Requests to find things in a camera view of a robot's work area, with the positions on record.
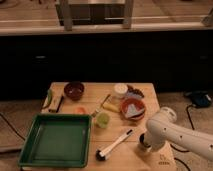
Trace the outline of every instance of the brown bowl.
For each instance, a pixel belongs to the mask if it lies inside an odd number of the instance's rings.
[[[64,94],[71,100],[80,100],[84,93],[84,85],[81,82],[70,82],[64,87]]]
[[[133,116],[133,117],[130,117],[128,119],[130,120],[134,120],[134,121],[137,121],[137,120],[140,120],[144,117],[144,112],[146,110],[146,107],[144,105],[144,103],[142,102],[142,100],[139,100],[139,99],[136,99],[136,98],[127,98],[125,99],[122,103],[121,103],[121,112],[123,115],[126,114],[127,112],[127,108],[130,104],[134,104],[136,106],[136,108],[138,110],[140,109],[143,109],[144,108],[144,111],[136,116]]]

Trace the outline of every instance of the white brush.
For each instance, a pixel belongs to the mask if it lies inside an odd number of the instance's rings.
[[[118,144],[120,144],[122,141],[124,141],[126,138],[128,138],[132,134],[132,129],[121,135],[114,143],[109,145],[103,150],[97,150],[96,152],[96,158],[100,161],[105,161],[109,158],[109,153],[112,151],[113,148],[115,148]]]

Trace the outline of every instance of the green cup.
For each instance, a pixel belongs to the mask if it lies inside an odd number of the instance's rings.
[[[108,123],[109,123],[110,117],[108,114],[106,113],[99,113],[96,116],[96,124],[100,127],[100,128],[106,128]]]

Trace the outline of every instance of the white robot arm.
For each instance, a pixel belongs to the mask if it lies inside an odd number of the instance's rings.
[[[146,123],[147,132],[140,137],[142,149],[157,151],[168,140],[213,161],[213,135],[177,126],[176,113],[162,107]]]

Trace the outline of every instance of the green plastic tray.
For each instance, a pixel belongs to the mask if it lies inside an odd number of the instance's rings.
[[[19,166],[85,167],[90,127],[89,115],[38,114],[21,151]]]

